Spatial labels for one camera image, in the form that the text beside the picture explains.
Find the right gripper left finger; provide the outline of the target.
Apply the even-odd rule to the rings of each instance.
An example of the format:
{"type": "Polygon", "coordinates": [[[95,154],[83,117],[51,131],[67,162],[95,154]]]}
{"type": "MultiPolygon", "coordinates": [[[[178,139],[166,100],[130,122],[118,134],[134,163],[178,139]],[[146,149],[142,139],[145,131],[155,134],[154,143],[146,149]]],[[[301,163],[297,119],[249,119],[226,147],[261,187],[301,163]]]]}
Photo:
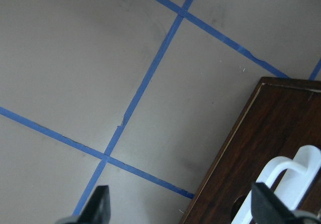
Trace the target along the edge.
{"type": "Polygon", "coordinates": [[[55,223],[106,224],[111,219],[110,192],[108,185],[95,188],[89,201],[79,215],[59,219],[55,223]]]}

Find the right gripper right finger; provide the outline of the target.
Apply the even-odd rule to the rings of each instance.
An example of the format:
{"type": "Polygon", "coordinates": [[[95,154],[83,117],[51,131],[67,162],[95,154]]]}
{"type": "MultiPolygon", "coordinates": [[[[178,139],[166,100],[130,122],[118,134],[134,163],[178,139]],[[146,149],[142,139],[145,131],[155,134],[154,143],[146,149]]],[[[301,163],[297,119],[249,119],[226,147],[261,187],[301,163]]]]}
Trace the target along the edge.
{"type": "Polygon", "coordinates": [[[289,210],[263,182],[251,185],[251,214],[258,224],[320,223],[320,218],[310,212],[289,210]]]}

